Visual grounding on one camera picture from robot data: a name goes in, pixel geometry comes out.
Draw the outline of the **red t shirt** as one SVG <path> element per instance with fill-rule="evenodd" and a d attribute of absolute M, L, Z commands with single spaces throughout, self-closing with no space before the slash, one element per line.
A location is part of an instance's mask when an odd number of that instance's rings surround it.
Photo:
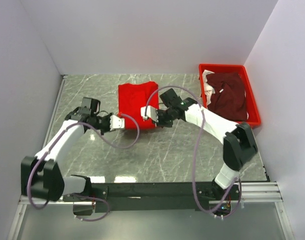
<path fill-rule="evenodd" d="M 138 123 L 140 130 L 154 129 L 155 124 L 149 120 L 143 120 L 141 107 L 145 107 L 151 94 L 159 88 L 154 81 L 141 84 L 125 83 L 118 86 L 118 116 L 121 114 L 131 116 Z"/>

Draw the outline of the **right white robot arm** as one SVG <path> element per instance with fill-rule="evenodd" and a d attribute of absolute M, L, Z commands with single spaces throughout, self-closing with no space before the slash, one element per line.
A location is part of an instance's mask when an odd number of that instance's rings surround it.
<path fill-rule="evenodd" d="M 170 128 L 175 120 L 200 128 L 215 137 L 223 147 L 223 165 L 214 178 L 215 186 L 223 191 L 231 189 L 240 171 L 258 152 L 251 126 L 227 120 L 203 107 L 195 95 L 182 99 L 175 92 L 176 86 L 163 87 L 159 96 L 166 109 L 146 105 L 141 109 L 142 117 L 150 118 L 156 126 Z"/>

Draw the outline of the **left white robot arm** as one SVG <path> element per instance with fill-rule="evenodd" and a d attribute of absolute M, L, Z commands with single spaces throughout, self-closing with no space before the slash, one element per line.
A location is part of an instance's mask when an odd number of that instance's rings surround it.
<path fill-rule="evenodd" d="M 67 153 L 87 130 L 98 130 L 101 135 L 111 131 L 113 113 L 100 116 L 100 104 L 97 99 L 84 97 L 81 106 L 66 115 L 51 141 L 34 156 L 26 156 L 21 161 L 23 196 L 55 202 L 65 195 L 91 194 L 92 183 L 89 177 L 82 175 L 64 177 L 62 168 Z"/>

